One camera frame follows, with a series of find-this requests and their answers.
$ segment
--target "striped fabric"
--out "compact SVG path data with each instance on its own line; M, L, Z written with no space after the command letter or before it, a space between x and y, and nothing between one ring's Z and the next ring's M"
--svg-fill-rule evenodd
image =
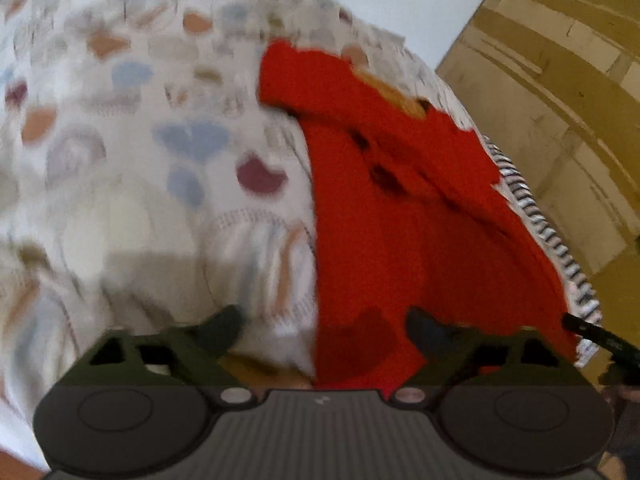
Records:
M504 155L498 147L483 136L484 141L489 149L492 159L500 169L502 177L509 186L510 191L518 201L518 205L523 209L531 220L535 231L538 233L545 243L553 249L558 256L562 270L564 270L567 278L573 282L578 290L576 304L578 312L574 313L580 318L590 323L600 325L602 321L602 311L600 309L600 301L596 297L596 293L591 287L591 283L582 272L580 265L573 259L569 248L562 243L561 238L555 229L549 225L544 215L538 208L536 200L527 185L527 181L518 171L514 163L509 157ZM599 346L587 339L581 339L578 343L578 359L575 365L582 368L591 357L598 351Z

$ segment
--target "red fabric fold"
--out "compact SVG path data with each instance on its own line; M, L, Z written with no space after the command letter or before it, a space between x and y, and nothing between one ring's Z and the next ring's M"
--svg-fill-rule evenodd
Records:
M434 108L409 117L348 61L268 47L260 101L305 134L317 218L318 386L391 393L424 363L404 335L415 304L443 322L535 326L568 359L558 274L493 188L476 133Z

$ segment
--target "red cloth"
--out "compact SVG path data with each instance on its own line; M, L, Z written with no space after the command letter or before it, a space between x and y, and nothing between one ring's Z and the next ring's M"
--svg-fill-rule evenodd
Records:
M348 61L283 41L264 54L259 97L293 113L308 145L319 387L389 394L415 373L412 304L487 333L535 326L575 358L558 274L492 187L500 174L475 132L434 108L413 119Z

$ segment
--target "ribbed gray panel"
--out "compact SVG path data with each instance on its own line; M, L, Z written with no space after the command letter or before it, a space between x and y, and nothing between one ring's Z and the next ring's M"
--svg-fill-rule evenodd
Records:
M223 415L191 456L148 480L504 480L458 456L424 414L375 392L273 392ZM601 480L584 470L563 480ZM49 480L78 480L55 473Z

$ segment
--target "white patterned fabric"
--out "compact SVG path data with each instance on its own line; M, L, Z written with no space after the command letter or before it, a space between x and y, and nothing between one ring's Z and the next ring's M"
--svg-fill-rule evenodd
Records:
M312 168L296 121L257 103L270 39L349 57L474 127L403 38L333 0L0 7L0 240L37 245L52 269L4 284L0 447L41 468L34 406L110 326L235 303L250 319L236 352L313 376Z

